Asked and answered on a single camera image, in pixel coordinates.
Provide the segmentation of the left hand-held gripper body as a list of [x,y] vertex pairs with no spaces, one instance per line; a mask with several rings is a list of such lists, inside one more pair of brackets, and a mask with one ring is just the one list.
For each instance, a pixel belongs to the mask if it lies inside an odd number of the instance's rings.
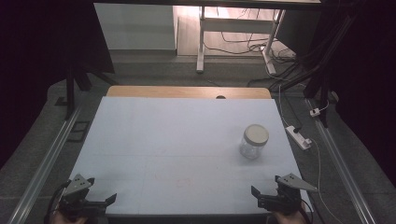
[[106,213],[105,202],[90,202],[86,199],[90,183],[77,174],[64,190],[59,202],[59,211],[64,216],[103,216]]

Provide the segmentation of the white foam table mat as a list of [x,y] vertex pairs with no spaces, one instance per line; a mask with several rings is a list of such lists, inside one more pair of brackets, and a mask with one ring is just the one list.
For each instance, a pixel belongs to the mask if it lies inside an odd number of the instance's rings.
[[[244,131],[269,132],[255,160],[239,152]],[[275,175],[298,174],[271,99],[102,99],[72,173],[94,177],[88,198],[117,200],[110,215],[252,215],[251,195],[276,192]]]

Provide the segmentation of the black floor bracket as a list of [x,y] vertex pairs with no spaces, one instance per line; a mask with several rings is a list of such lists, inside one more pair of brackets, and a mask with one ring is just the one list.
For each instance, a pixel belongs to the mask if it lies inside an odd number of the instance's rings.
[[77,121],[67,137],[67,142],[82,143],[88,134],[90,126],[91,123],[89,121]]

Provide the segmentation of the person's right hand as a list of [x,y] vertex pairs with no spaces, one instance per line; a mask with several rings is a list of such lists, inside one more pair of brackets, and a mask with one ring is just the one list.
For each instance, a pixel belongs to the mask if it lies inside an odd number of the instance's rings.
[[307,224],[300,212],[295,212],[287,216],[279,212],[274,212],[273,216],[276,218],[278,224]]

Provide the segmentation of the black curtain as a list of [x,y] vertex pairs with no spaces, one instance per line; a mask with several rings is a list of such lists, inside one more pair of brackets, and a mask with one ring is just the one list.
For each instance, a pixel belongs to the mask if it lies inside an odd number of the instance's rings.
[[396,0],[365,0],[329,62],[336,111],[396,187]]
[[114,71],[94,0],[0,0],[0,168],[72,73]]

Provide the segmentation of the person's left hand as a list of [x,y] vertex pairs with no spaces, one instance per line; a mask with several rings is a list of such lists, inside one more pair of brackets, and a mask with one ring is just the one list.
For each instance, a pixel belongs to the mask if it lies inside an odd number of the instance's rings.
[[85,224],[87,222],[86,217],[79,217],[75,221],[72,221],[65,217],[60,212],[54,212],[49,218],[49,224]]

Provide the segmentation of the white power strip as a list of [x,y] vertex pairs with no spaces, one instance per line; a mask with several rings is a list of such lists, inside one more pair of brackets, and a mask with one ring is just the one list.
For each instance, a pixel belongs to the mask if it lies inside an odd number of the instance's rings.
[[301,150],[307,150],[311,148],[312,141],[309,138],[304,138],[300,134],[300,130],[290,125],[285,128],[288,135],[294,140]]

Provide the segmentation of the aluminium floor rail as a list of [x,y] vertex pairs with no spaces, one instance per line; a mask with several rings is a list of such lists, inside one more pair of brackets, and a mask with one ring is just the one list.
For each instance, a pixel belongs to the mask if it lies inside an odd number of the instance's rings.
[[56,162],[61,149],[64,146],[67,136],[70,134],[78,115],[81,111],[81,105],[78,105],[75,111],[70,115],[69,119],[63,122],[63,126],[57,133],[47,150],[42,162],[35,171],[26,190],[22,194],[14,211],[12,212],[7,224],[23,224],[28,218],[40,191],[42,190],[50,171]]
[[[332,137],[331,132],[329,131],[328,128],[325,128],[321,124],[321,121],[319,120],[318,116],[312,118],[310,115],[308,115],[308,117],[311,118],[317,126],[318,133],[320,134],[324,146],[327,148],[328,153],[332,158],[332,163],[335,169],[337,170],[340,179],[343,182],[346,192],[350,197],[350,201],[352,202],[355,211],[357,212],[357,215],[361,220],[361,224],[377,224],[374,213],[372,212],[372,209],[365,200],[358,183],[356,182],[355,178],[350,172],[347,163],[340,152],[339,147],[336,145]],[[328,207],[328,205],[325,203],[325,201],[322,198],[322,193],[321,193],[322,190],[321,190],[321,182],[320,182],[322,178],[321,157],[320,157],[318,143],[314,139],[312,139],[312,142],[313,142],[312,146],[315,146],[318,152],[318,196],[322,204],[325,206],[326,210],[330,213],[330,215],[335,220],[337,220],[338,223],[345,224],[345,222],[343,222],[342,219],[340,219],[338,216],[335,215],[334,211],[332,211]]]

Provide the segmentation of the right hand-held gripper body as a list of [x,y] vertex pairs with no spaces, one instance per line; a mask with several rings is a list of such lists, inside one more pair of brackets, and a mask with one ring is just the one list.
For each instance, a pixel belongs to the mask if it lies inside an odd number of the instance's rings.
[[301,208],[301,190],[318,192],[318,188],[290,173],[281,176],[277,183],[277,195],[264,195],[258,200],[258,207],[270,212],[280,212],[289,215]]

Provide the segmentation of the black metal stand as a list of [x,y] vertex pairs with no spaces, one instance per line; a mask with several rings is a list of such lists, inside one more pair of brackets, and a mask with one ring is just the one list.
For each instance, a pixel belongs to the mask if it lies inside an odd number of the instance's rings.
[[66,72],[66,101],[62,102],[62,105],[66,106],[65,120],[71,118],[75,111],[75,88],[74,85],[78,84],[81,91],[89,91],[92,87],[92,83],[88,78],[88,74],[93,74],[96,77],[102,79],[105,83],[110,86],[118,85],[118,82],[106,75],[106,72],[100,71],[88,63],[74,63],[69,66]]
[[327,72],[322,72],[321,74],[316,74],[311,77],[307,86],[304,89],[305,98],[314,98],[319,94],[319,112],[318,115],[321,124],[327,128],[327,108],[329,106],[329,75]]

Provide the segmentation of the cream jar lid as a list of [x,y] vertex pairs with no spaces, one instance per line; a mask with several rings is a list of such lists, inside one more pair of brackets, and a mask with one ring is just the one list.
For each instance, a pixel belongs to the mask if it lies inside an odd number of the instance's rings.
[[244,139],[254,147],[262,147],[269,139],[269,132],[260,124],[251,124],[244,131]]

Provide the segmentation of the white desk frame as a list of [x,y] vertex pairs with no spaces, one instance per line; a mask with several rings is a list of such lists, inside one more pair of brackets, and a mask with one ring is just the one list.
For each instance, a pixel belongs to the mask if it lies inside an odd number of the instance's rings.
[[204,72],[205,59],[205,32],[226,32],[226,33],[251,33],[269,35],[269,39],[265,47],[262,49],[262,57],[264,58],[267,72],[269,75],[275,75],[276,69],[270,57],[270,50],[276,37],[276,31],[280,24],[283,10],[280,9],[275,13],[275,17],[271,21],[248,20],[248,19],[223,19],[223,18],[207,18],[205,16],[205,7],[199,8],[199,46],[197,54],[196,72],[202,74]]

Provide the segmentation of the clear glass jar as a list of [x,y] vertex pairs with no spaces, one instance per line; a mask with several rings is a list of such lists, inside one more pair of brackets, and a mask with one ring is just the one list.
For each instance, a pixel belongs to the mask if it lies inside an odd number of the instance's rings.
[[262,154],[262,150],[266,145],[266,143],[267,143],[266,139],[264,139],[263,141],[256,142],[248,138],[243,138],[239,146],[239,152],[245,158],[250,160],[255,160],[259,158],[260,155]]

